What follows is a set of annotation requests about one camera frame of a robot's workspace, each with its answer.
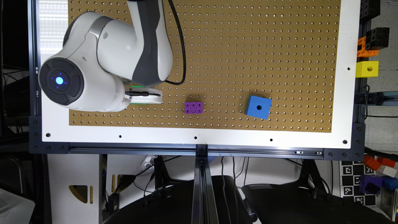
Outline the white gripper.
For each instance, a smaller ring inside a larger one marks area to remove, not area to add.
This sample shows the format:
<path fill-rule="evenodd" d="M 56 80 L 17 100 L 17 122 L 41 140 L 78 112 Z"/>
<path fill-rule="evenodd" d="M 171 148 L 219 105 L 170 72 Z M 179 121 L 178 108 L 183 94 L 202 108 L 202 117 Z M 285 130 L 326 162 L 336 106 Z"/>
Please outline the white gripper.
<path fill-rule="evenodd" d="M 130 103 L 147 103 L 147 104 L 161 104 L 162 92 L 155 88 L 127 88 L 125 90 L 124 107 L 127 108 Z"/>

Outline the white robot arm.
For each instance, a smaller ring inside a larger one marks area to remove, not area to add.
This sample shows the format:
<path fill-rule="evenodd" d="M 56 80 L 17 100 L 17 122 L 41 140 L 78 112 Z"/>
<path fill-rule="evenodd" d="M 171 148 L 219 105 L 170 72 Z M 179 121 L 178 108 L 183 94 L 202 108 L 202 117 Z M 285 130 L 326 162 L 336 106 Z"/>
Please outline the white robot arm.
<path fill-rule="evenodd" d="M 154 87 L 173 64 L 160 0 L 128 1 L 132 24 L 85 12 L 68 27 L 59 53 L 41 66 L 39 83 L 71 110 L 117 112 L 131 103 L 160 104 Z"/>

